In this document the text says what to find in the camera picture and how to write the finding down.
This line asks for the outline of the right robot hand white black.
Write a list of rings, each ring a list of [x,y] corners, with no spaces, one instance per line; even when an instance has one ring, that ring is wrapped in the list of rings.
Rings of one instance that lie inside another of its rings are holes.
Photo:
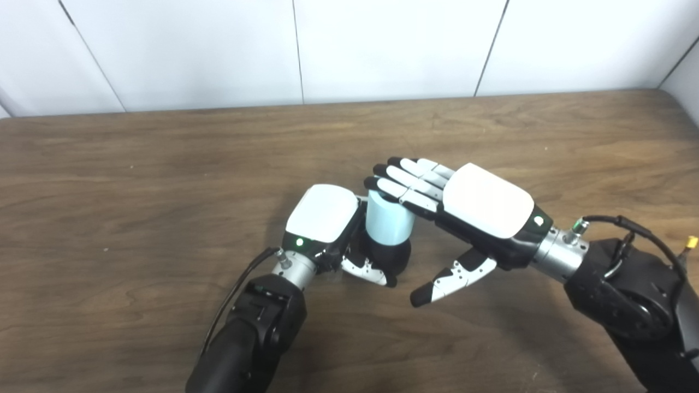
[[[415,308],[456,293],[497,267],[529,266],[553,227],[531,194],[474,163],[453,170],[426,158],[391,157],[372,171],[366,189],[470,245],[410,294]]]

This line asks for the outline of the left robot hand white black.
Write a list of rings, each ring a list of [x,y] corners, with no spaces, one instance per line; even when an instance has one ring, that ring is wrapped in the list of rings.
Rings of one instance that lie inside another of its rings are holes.
[[[333,184],[314,184],[295,206],[285,227],[273,274],[304,291],[316,275],[347,272],[395,288],[397,279],[359,249],[366,201]]]

